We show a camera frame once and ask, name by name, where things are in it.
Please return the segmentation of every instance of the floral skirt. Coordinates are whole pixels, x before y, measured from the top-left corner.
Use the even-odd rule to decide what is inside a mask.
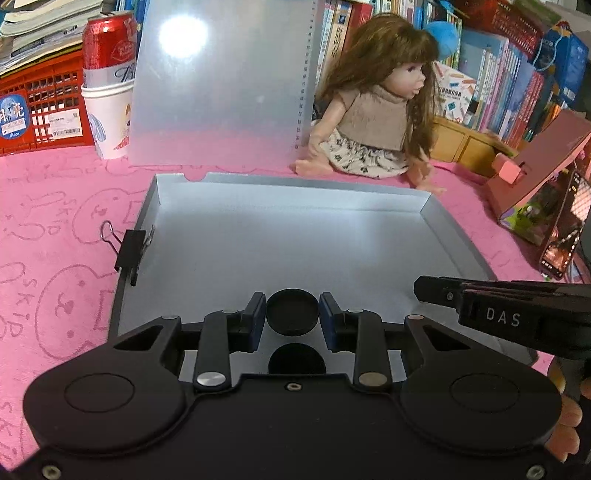
[[[408,170],[403,152],[362,145],[348,139],[337,129],[320,147],[331,165],[345,173],[383,179],[402,175]]]

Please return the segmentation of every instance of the smartphone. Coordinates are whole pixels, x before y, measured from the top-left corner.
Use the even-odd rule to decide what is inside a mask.
[[[548,230],[540,259],[542,273],[561,280],[567,271],[591,207],[591,187],[577,171],[571,172],[562,207]]]

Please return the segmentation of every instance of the black round puck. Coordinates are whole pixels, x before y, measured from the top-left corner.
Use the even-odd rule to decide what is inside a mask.
[[[271,375],[322,375],[326,364],[311,346],[303,343],[286,343],[280,346],[269,359]]]
[[[297,288],[280,290],[267,300],[267,322],[281,335],[304,335],[318,322],[318,300]]]

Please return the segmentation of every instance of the white cup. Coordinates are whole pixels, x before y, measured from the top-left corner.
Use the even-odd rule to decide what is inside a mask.
[[[96,152],[106,160],[127,155],[134,81],[97,88],[82,87]]]

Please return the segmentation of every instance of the doll face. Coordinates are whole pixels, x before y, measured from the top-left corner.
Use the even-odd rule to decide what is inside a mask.
[[[425,84],[422,66],[421,63],[406,63],[394,69],[384,80],[383,87],[394,95],[410,100]]]

